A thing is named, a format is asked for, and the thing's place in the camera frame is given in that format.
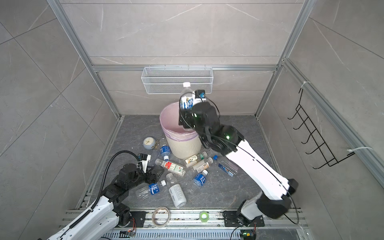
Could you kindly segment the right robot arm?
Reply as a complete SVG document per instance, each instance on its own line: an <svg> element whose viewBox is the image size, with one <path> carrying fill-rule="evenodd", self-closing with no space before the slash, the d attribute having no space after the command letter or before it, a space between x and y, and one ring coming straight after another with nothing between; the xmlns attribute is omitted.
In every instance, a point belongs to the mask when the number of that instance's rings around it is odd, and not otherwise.
<svg viewBox="0 0 384 240"><path fill-rule="evenodd" d="M179 104L181 125L193 129L205 148L210 148L240 167L261 188L261 192L242 202L236 217L242 226L249 226L257 217L265 215L278 219L296 203L292 195L299 184L287 179L270 167L233 126L223 125L216 108L199 102L188 108Z"/></svg>

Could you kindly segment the small blue label bottle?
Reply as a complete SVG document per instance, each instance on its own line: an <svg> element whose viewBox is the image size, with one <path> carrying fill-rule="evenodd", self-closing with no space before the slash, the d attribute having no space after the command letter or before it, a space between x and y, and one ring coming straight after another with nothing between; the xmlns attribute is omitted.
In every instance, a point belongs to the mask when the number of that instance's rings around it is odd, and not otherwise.
<svg viewBox="0 0 384 240"><path fill-rule="evenodd" d="M205 184L207 180L208 171L203 170L202 172L198 173L192 180L189 188L188 193L194 194L197 193Z"/></svg>

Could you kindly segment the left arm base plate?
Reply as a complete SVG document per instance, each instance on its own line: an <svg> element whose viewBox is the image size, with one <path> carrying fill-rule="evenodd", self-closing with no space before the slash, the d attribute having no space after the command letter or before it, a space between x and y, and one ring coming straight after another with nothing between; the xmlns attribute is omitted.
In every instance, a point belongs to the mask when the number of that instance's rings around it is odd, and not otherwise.
<svg viewBox="0 0 384 240"><path fill-rule="evenodd" d="M134 211L122 214L119 217L118 227L120 228L142 228L146 220L147 212Z"/></svg>

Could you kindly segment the tall white blue label bottle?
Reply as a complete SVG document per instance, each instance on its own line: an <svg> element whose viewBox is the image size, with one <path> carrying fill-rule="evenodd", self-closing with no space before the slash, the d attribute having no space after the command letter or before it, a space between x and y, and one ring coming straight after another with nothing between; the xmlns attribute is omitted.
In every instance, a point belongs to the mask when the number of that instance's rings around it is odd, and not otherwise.
<svg viewBox="0 0 384 240"><path fill-rule="evenodd" d="M194 91L191 88L190 82L184 82L183 83L183 90L181 92L179 105L181 110L188 110L193 107L194 105Z"/></svg>

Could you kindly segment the white label large bottle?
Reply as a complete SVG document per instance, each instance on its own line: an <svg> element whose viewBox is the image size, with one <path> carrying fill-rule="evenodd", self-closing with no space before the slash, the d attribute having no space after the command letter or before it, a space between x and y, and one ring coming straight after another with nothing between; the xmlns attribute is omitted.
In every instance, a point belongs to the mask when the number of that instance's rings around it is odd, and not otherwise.
<svg viewBox="0 0 384 240"><path fill-rule="evenodd" d="M166 175L166 179L174 206L178 209L183 207L187 203L187 199L176 177L172 173L169 173Z"/></svg>

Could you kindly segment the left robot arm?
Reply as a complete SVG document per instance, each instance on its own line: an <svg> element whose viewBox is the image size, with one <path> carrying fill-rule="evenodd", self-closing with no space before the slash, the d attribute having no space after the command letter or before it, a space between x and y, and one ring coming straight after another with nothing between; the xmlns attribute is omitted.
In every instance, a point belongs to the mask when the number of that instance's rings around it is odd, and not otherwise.
<svg viewBox="0 0 384 240"><path fill-rule="evenodd" d="M121 154L129 154L137 161L136 164L126 164L111 184L105 186L108 171ZM108 161L103 174L102 183L95 201L68 225L50 236L49 240L98 240L116 226L127 226L133 222L130 208L123 203L130 191L141 184L156 184L164 169L159 166L145 170L143 163L150 156L136 155L123 150L114 154Z"/></svg>

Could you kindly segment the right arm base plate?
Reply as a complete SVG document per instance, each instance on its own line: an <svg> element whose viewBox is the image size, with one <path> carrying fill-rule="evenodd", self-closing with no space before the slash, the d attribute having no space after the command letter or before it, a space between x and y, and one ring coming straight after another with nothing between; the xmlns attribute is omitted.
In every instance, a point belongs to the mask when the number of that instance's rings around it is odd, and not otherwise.
<svg viewBox="0 0 384 240"><path fill-rule="evenodd" d="M223 211L225 227L264 227L263 216L257 216L253 220L248 220L237 211Z"/></svg>

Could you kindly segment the blue label bottle front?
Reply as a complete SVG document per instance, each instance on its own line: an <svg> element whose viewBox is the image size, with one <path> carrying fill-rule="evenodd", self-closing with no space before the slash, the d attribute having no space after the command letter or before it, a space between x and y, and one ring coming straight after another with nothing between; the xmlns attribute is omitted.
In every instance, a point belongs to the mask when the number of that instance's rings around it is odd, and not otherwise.
<svg viewBox="0 0 384 240"><path fill-rule="evenodd" d="M159 183L149 184L147 187L140 188L136 191L138 199L144 200L150 196L156 195L162 191L167 185L165 180L161 180Z"/></svg>

